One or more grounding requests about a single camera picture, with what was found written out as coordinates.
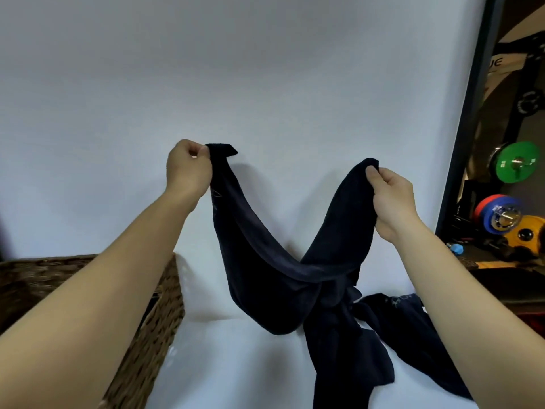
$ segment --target left hand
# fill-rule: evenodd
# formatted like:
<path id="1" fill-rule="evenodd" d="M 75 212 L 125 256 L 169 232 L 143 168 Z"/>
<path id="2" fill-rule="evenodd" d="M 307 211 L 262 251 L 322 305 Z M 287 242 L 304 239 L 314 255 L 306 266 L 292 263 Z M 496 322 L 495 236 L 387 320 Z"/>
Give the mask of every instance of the left hand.
<path id="1" fill-rule="evenodd" d="M 168 154 L 166 193 L 190 198 L 193 210 L 211 181 L 208 147 L 188 139 L 180 140 Z"/>

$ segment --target cloth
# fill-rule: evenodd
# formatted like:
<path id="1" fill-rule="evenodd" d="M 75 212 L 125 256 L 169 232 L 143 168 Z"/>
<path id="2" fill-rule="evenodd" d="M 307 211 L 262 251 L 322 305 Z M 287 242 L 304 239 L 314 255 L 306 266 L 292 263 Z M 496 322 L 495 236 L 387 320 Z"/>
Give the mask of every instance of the cloth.
<path id="1" fill-rule="evenodd" d="M 335 193 L 307 253 L 296 261 L 249 206 L 227 162 L 236 150 L 208 144 L 214 228 L 231 297 L 273 334 L 301 325 L 317 375 L 314 408 L 366 407 L 375 386 L 394 381 L 392 362 L 373 330 L 352 314 L 355 288 L 373 238 L 376 213 L 365 168 L 357 164 Z"/>
<path id="2" fill-rule="evenodd" d="M 471 399 L 416 294 L 369 295 L 353 305 L 352 313 L 367 322 L 405 363 L 431 377 L 446 391 Z"/>

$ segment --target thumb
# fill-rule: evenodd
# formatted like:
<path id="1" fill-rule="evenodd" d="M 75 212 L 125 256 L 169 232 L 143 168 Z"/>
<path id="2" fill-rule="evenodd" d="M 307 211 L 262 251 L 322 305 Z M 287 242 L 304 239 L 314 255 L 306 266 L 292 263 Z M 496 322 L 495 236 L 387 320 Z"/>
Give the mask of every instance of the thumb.
<path id="1" fill-rule="evenodd" d="M 201 149 L 199 149 L 199 152 L 197 153 L 197 158 L 205 157 L 206 159 L 210 159 L 210 149 L 208 149 L 208 146 L 203 146 Z"/>
<path id="2" fill-rule="evenodd" d="M 375 190 L 375 192 L 386 185 L 384 179 L 380 176 L 380 173 L 375 169 L 374 166 L 369 165 L 367 168 L 365 168 L 365 175 L 367 176 L 367 180 Z"/>

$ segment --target weight plate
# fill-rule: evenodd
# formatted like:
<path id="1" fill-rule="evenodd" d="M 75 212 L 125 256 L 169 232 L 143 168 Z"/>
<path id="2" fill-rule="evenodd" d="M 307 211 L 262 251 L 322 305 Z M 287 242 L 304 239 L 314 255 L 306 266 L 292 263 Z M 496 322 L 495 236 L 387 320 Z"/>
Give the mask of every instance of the weight plate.
<path id="1" fill-rule="evenodd" d="M 512 143 L 495 158 L 495 174 L 506 184 L 521 182 L 533 174 L 539 158 L 540 150 L 532 142 Z"/>
<path id="2" fill-rule="evenodd" d="M 521 221 L 521 205 L 517 199 L 503 195 L 489 202 L 482 209 L 480 218 L 487 232 L 505 234 Z"/>
<path id="3" fill-rule="evenodd" d="M 532 251 L 536 257 L 543 250 L 541 243 L 542 236 L 545 234 L 545 218 L 534 215 L 524 215 L 521 222 L 511 231 L 505 234 L 508 244 L 511 247 L 526 247 Z"/>
<path id="4" fill-rule="evenodd" d="M 497 193 L 495 195 L 490 195 L 489 197 L 486 197 L 481 202 L 479 202 L 479 204 L 477 205 L 477 208 L 475 208 L 475 212 L 473 213 L 473 220 L 475 222 L 480 222 L 481 221 L 481 212 L 482 212 L 483 208 L 485 206 L 487 206 L 487 204 L 489 202 L 493 201 L 496 198 L 500 198 L 501 196 L 505 196 L 505 195 Z"/>

